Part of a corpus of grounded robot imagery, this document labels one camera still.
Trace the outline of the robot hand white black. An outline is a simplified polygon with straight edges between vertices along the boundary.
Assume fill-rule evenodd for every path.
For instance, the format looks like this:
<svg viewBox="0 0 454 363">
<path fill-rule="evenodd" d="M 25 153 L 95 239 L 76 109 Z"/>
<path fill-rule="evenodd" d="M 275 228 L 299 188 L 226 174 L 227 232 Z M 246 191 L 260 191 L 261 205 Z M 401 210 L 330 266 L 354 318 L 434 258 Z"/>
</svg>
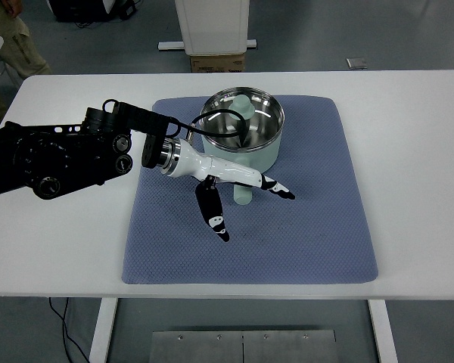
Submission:
<svg viewBox="0 0 454 363">
<path fill-rule="evenodd" d="M 178 145 L 179 155 L 172 158 L 172 166 L 165 174 L 172 178 L 189 175 L 199 181 L 195 196 L 201 215 L 205 223 L 225 242 L 229 241 L 230 236 L 216 189 L 218 182 L 260 188 L 283 199 L 295 198 L 284 185 L 256 169 L 220 157 L 200 154 L 185 140 L 179 141 Z"/>
</svg>

